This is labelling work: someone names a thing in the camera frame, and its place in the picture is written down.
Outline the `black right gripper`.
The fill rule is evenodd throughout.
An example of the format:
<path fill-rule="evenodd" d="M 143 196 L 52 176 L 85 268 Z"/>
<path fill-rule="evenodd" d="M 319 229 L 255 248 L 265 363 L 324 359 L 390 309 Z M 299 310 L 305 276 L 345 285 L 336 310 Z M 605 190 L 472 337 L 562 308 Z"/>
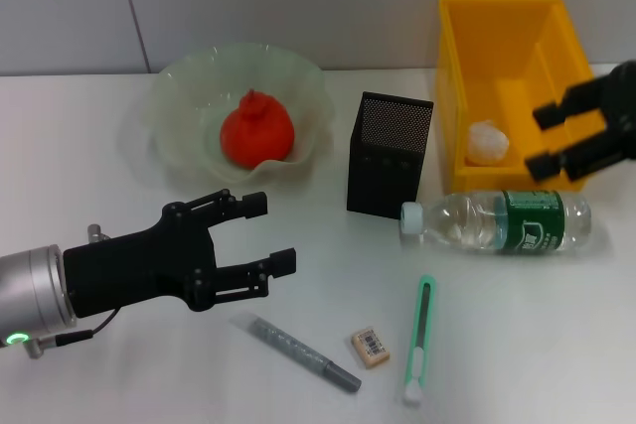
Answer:
<path fill-rule="evenodd" d="M 607 131 L 561 151 L 526 159 L 525 165 L 536 182 L 559 176 L 562 171 L 571 181 L 577 181 L 625 158 L 635 159 L 634 60 L 618 65 L 608 75 L 568 88 L 560 102 L 536 108 L 533 117 L 542 130 L 548 130 L 564 124 L 569 117 L 600 109 L 601 98 Z"/>

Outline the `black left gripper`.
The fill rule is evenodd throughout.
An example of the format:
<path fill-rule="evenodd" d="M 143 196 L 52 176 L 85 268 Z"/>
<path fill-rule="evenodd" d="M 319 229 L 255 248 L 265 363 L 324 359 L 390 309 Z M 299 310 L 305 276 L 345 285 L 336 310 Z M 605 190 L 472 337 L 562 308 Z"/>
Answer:
<path fill-rule="evenodd" d="M 148 229 L 67 249 L 63 253 L 72 308 L 86 318 L 157 297 L 175 297 L 190 310 L 267 297 L 268 280 L 296 272 L 289 248 L 246 264 L 216 267 L 209 228 L 267 214 L 267 195 L 237 199 L 229 189 L 163 208 Z"/>

